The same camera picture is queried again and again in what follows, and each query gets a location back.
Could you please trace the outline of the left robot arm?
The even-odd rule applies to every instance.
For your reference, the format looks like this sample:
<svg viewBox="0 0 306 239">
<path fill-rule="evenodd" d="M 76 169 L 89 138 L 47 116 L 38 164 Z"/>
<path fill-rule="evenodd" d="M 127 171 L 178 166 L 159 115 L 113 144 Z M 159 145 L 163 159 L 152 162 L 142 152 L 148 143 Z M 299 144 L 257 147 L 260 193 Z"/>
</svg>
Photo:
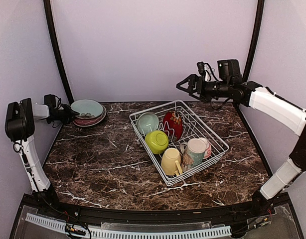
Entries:
<svg viewBox="0 0 306 239">
<path fill-rule="evenodd" d="M 44 104 L 33 103 L 31 98 L 8 104 L 5 133 L 13 143 L 14 152 L 21 157 L 33 192 L 46 193 L 52 188 L 36 151 L 35 122 L 46 120 L 48 124 L 55 121 L 68 124 L 78 115 L 78 112 L 63 104 L 61 99 L 53 94 L 44 96 Z"/>
</svg>

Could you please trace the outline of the light teal plate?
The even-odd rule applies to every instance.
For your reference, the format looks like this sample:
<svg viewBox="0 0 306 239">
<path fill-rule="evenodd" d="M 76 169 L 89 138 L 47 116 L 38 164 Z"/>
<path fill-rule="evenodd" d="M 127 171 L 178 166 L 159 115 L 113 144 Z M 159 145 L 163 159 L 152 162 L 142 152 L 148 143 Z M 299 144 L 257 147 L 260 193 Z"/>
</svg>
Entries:
<svg viewBox="0 0 306 239">
<path fill-rule="evenodd" d="M 71 109 L 78 113 L 76 118 L 82 120 L 94 119 L 99 117 L 103 111 L 103 106 L 95 101 L 89 99 L 77 100 L 71 104 Z"/>
</svg>

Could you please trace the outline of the dark red floral bowl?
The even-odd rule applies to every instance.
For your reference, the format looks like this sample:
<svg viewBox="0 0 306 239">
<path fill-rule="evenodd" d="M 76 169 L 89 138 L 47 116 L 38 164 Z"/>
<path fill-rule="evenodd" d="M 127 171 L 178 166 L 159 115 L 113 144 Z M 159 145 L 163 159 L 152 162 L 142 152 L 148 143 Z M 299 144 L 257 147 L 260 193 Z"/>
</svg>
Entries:
<svg viewBox="0 0 306 239">
<path fill-rule="evenodd" d="M 178 111 L 168 111 L 162 121 L 163 131 L 172 142 L 179 141 L 183 134 L 183 120 Z"/>
</svg>

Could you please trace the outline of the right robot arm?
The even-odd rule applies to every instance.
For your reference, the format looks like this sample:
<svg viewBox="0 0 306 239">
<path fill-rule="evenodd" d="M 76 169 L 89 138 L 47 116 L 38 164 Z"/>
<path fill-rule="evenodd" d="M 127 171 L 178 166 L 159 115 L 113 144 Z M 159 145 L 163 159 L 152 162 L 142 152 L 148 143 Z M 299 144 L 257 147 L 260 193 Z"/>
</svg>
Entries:
<svg viewBox="0 0 306 239">
<path fill-rule="evenodd" d="M 199 74 L 189 75 L 177 83 L 176 88 L 202 102 L 218 98 L 231 99 L 267 114 L 299 137 L 285 163 L 254 194 L 254 200 L 248 204 L 248 212 L 258 216 L 267 208 L 268 200 L 306 171 L 306 109 L 278 96 L 269 87 L 253 81 L 243 81 L 236 59 L 219 60 L 217 65 L 219 76 L 213 81 L 211 67 L 207 63 L 198 62 Z"/>
</svg>

